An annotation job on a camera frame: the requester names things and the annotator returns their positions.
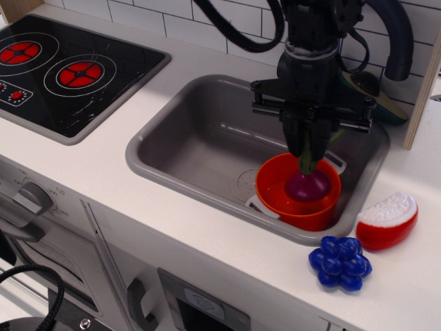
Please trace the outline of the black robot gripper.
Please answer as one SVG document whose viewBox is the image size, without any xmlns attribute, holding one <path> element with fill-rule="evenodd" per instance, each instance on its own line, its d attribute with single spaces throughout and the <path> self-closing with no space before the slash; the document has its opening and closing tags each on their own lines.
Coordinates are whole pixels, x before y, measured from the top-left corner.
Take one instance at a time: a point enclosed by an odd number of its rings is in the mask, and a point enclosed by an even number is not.
<svg viewBox="0 0 441 331">
<path fill-rule="evenodd" d="M 283 132 L 288 150 L 300 157 L 304 150 L 305 119 L 322 118 L 312 123 L 311 159 L 322 159 L 336 126 L 368 132 L 375 100 L 352 91 L 340 81 L 338 53 L 301 56 L 283 52 L 275 79 L 251 83 L 256 112 L 280 115 L 291 108 L 300 113 L 283 117 Z"/>
</svg>

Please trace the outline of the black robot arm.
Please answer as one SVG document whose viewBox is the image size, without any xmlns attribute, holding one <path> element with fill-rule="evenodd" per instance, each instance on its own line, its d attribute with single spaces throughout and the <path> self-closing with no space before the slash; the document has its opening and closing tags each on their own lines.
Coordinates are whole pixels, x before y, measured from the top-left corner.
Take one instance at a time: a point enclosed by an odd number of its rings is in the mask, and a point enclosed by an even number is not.
<svg viewBox="0 0 441 331">
<path fill-rule="evenodd" d="M 306 162 L 322 159 L 340 126 L 371 127 L 372 97 L 341 80 L 340 42 L 361 18 L 362 1 L 284 1 L 285 50 L 275 79 L 255 81 L 255 112 L 278 117 L 289 151 Z"/>
</svg>

